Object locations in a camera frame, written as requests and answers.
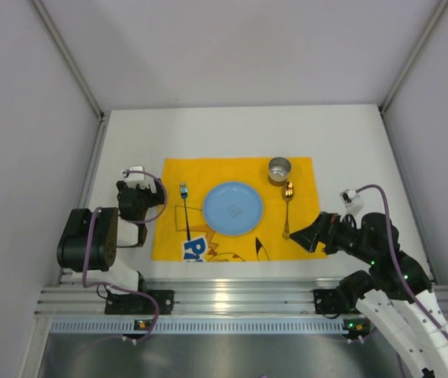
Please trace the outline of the bronze metal spoon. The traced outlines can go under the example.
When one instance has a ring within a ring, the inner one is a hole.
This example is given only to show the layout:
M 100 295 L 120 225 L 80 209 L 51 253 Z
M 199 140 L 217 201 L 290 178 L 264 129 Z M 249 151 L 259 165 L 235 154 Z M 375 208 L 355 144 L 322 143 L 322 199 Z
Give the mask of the bronze metal spoon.
M 288 240 L 290 238 L 290 224 L 289 224 L 289 205 L 294 198 L 294 184 L 291 181 L 287 181 L 282 190 L 282 199 L 285 202 L 285 221 L 283 226 L 283 238 Z

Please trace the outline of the blue metal fork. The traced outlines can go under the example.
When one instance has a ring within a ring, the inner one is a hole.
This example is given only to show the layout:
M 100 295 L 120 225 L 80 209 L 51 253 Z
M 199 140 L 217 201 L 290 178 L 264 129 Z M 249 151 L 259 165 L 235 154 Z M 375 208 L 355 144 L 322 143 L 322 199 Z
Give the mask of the blue metal fork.
M 190 242 L 191 241 L 191 230 L 190 230 L 189 216 L 188 216 L 188 212 L 187 212 L 188 188 L 185 183 L 180 184 L 180 197 L 183 199 L 187 241 Z

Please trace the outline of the steel cup with brown base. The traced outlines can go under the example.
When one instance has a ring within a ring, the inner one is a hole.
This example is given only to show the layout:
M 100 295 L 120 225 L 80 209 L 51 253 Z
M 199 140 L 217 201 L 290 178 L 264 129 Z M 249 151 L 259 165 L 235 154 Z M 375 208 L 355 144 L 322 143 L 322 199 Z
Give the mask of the steel cup with brown base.
M 285 157 L 274 157 L 268 163 L 268 181 L 274 186 L 284 185 L 291 173 L 291 162 Z

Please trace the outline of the light blue plastic plate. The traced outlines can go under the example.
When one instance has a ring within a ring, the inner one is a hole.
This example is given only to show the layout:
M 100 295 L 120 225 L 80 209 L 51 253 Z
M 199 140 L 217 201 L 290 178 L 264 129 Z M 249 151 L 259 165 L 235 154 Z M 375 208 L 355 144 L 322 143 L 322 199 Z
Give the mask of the light blue plastic plate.
M 226 236 L 251 232 L 260 224 L 263 212 L 263 200 L 257 190 L 238 181 L 216 185 L 202 203 L 206 224 Z

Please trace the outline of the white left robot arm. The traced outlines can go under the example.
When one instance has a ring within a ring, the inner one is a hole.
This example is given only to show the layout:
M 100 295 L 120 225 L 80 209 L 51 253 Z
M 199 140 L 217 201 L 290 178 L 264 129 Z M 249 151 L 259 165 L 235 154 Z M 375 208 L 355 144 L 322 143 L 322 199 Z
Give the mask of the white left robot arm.
M 119 260 L 117 251 L 122 247 L 119 223 L 131 230 L 125 247 L 142 247 L 146 242 L 147 224 L 158 216 L 146 217 L 148 211 L 160 206 L 165 209 L 167 193 L 157 177 L 154 188 L 137 183 L 117 182 L 117 207 L 73 209 L 57 245 L 57 263 L 81 275 L 84 288 L 105 287 L 110 294 L 133 297 L 141 303 L 156 304 L 148 293 L 142 274 Z

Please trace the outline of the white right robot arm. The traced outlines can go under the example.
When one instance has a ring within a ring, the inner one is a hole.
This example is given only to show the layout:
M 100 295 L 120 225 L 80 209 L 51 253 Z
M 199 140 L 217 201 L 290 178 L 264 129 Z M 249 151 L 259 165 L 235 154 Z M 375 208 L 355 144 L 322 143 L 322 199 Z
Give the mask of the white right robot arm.
M 431 280 L 419 262 L 403 252 L 398 230 L 383 213 L 352 216 L 322 212 L 290 238 L 312 253 L 344 252 L 368 270 L 339 281 L 335 291 L 346 311 L 356 310 L 393 347 L 413 377 L 448 377 L 448 321 Z

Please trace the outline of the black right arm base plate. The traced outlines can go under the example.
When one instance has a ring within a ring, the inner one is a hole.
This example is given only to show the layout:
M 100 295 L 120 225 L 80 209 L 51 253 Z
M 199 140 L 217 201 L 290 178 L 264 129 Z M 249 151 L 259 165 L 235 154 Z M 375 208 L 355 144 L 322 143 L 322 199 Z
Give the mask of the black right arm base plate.
M 359 314 L 358 310 L 350 307 L 336 289 L 315 289 L 313 301 L 316 314 L 325 317 L 336 318 L 342 315 Z

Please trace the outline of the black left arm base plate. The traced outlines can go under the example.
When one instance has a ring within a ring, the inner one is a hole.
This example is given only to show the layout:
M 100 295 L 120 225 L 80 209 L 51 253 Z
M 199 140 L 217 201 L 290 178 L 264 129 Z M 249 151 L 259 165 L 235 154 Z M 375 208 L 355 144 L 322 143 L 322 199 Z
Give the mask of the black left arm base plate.
M 148 290 L 159 306 L 159 315 L 170 315 L 174 306 L 174 291 Z M 154 315 L 154 304 L 147 298 L 134 294 L 114 294 L 109 292 L 106 298 L 106 315 Z

